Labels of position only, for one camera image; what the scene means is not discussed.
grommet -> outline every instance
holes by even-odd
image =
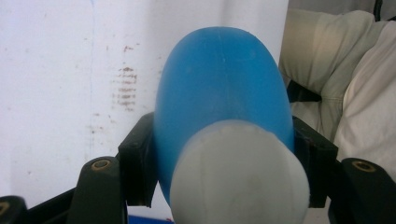
[[[0,202],[0,216],[2,216],[9,208],[9,202]]]
[[[357,168],[358,170],[366,173],[373,173],[376,171],[375,167],[372,164],[365,161],[353,161],[352,165],[355,166],[355,168]]]
[[[107,166],[111,163],[111,161],[109,160],[99,160],[93,163],[93,165],[91,166],[91,168],[94,171],[99,171],[99,170],[103,170],[106,169]]]

beige fabric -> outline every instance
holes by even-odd
[[[346,90],[334,143],[339,159],[355,157],[380,164],[396,181],[396,22],[355,69]]]
[[[334,16],[291,9],[279,69],[322,97],[319,103],[293,104],[293,114],[333,140],[353,71],[385,24],[363,11]]]

white rounded tip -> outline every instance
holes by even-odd
[[[296,157],[272,133],[240,120],[191,138],[170,192],[176,224],[302,223],[308,202]]]

